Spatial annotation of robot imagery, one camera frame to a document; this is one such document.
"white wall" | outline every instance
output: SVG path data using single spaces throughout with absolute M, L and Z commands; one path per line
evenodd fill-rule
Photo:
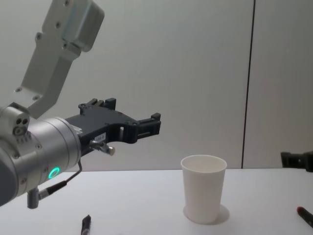
M 44 117 L 67 118 L 79 103 L 115 97 L 131 117 L 160 112 L 162 126 L 159 136 L 135 145 L 113 143 L 114 157 L 85 156 L 84 169 L 172 169 L 190 154 L 240 167 L 253 1 L 96 2 L 106 17 L 94 48 L 74 61 Z M 21 83 L 49 5 L 0 2 L 0 100 Z
M 245 168 L 313 149 L 313 1 L 257 0 Z

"white paper cup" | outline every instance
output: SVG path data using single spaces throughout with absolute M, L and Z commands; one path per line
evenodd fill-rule
M 193 155 L 181 161 L 185 216 L 198 224 L 212 223 L 219 215 L 227 163 L 218 157 Z

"white table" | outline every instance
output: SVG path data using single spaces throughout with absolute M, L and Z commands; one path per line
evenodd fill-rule
M 312 185 L 313 173 L 305 170 L 227 170 L 221 218 L 198 225 L 182 213 L 180 170 L 84 172 L 35 210 L 27 209 L 25 195 L 1 207 L 0 229 L 2 235 L 79 235 L 90 214 L 91 235 L 311 235 L 296 208 L 313 212 Z

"cup rim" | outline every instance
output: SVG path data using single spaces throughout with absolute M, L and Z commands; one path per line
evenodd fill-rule
M 224 163 L 224 167 L 223 169 L 220 169 L 220 170 L 216 170 L 216 171 L 210 171 L 210 172 L 203 172 L 203 171 L 197 171 L 197 170 L 193 170 L 193 169 L 190 169 L 190 168 L 187 168 L 183 165 L 183 161 L 185 161 L 186 159 L 189 159 L 189 158 L 192 158 L 192 157 L 197 157 L 197 156 L 205 156 L 205 157 L 210 157 L 210 158 L 215 158 L 219 161 L 222 161 Z M 222 159 L 222 158 L 219 158 L 219 157 L 216 157 L 216 156 L 212 156 L 212 155 L 205 155 L 205 154 L 197 154 L 197 155 L 191 155 L 191 156 L 188 156 L 188 157 L 185 157 L 183 158 L 181 161 L 180 161 L 180 165 L 181 165 L 181 168 L 183 170 L 189 170 L 191 172 L 194 172 L 194 173 L 197 173 L 197 174 L 212 174 L 212 173 L 218 173 L 218 172 L 221 172 L 223 170 L 225 170 L 227 168 L 227 162 Z

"green led light ring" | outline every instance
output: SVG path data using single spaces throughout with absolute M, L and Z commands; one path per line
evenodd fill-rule
M 49 174 L 49 179 L 52 179 L 53 177 L 57 176 L 59 172 L 60 172 L 60 168 L 58 167 L 54 168 Z

